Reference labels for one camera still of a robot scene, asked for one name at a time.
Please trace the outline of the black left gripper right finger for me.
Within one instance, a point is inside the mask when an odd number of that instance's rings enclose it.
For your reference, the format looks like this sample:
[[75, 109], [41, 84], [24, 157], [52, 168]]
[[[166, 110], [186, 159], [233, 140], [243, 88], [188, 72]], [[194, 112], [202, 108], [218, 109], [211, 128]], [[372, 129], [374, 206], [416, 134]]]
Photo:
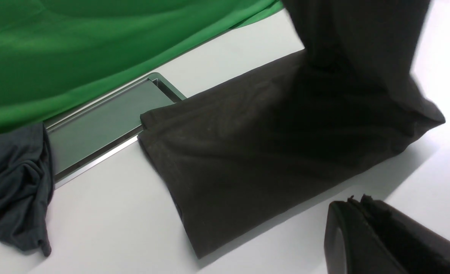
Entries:
[[364, 195], [360, 201], [383, 246], [409, 274], [450, 274], [450, 241], [389, 204]]

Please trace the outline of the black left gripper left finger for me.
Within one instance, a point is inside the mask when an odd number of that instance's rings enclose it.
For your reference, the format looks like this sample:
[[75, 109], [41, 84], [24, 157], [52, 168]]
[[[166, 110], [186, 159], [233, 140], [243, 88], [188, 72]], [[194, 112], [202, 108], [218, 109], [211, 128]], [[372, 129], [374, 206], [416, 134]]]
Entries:
[[324, 238], [328, 274], [406, 274], [351, 202], [329, 204]]

